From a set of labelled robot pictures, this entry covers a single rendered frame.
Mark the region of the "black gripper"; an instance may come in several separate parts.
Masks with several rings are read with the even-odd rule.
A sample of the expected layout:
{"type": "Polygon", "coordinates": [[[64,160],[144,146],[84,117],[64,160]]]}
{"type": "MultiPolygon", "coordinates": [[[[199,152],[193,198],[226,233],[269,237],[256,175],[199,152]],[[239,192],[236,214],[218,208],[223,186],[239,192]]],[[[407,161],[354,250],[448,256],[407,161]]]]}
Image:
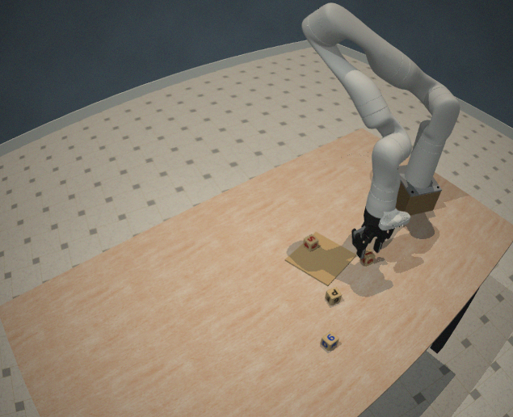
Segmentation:
{"type": "Polygon", "coordinates": [[[380,252],[380,249],[381,249],[382,244],[385,241],[385,239],[390,239],[395,228],[389,230],[389,233],[387,233],[388,230],[379,229],[379,227],[378,227],[379,222],[380,222],[380,218],[372,216],[367,211],[366,206],[365,206],[364,223],[362,224],[360,229],[358,229],[358,230],[353,229],[351,231],[352,244],[356,248],[356,250],[357,250],[356,254],[359,256],[360,259],[364,258],[366,247],[369,243],[371,243],[373,238],[377,237],[376,241],[374,243],[374,247],[373,247],[373,250],[376,253],[380,252]],[[375,227],[378,227],[378,228],[375,228],[375,227]]]}

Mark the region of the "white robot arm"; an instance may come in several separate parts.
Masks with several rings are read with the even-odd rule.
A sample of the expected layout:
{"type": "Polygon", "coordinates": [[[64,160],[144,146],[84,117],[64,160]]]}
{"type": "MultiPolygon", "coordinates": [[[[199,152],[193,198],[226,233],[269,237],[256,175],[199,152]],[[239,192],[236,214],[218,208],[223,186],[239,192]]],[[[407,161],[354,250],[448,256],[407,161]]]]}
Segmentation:
{"type": "Polygon", "coordinates": [[[407,55],[336,3],[321,6],[301,26],[307,41],[351,97],[365,126],[376,128],[382,136],[372,151],[373,177],[367,211],[380,218],[381,230],[408,224],[410,214],[395,209],[401,183],[397,169],[410,156],[405,172],[407,182],[418,188],[430,185],[460,113],[458,100],[446,86],[421,71],[407,55]],[[431,113],[431,119],[419,125],[413,149],[409,135],[389,110],[377,85],[340,53],[336,44],[345,39],[364,50],[378,77],[411,92],[431,113]]]}

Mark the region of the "tan square mat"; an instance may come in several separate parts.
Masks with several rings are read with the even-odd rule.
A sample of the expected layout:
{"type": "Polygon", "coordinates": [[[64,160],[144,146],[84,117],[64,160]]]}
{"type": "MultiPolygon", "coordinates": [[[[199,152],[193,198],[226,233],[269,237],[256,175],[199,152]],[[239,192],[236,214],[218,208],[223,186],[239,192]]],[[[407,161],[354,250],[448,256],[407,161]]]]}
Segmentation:
{"type": "Polygon", "coordinates": [[[316,249],[309,252],[302,244],[285,261],[328,286],[356,254],[318,232],[313,235],[319,239],[316,249]]]}

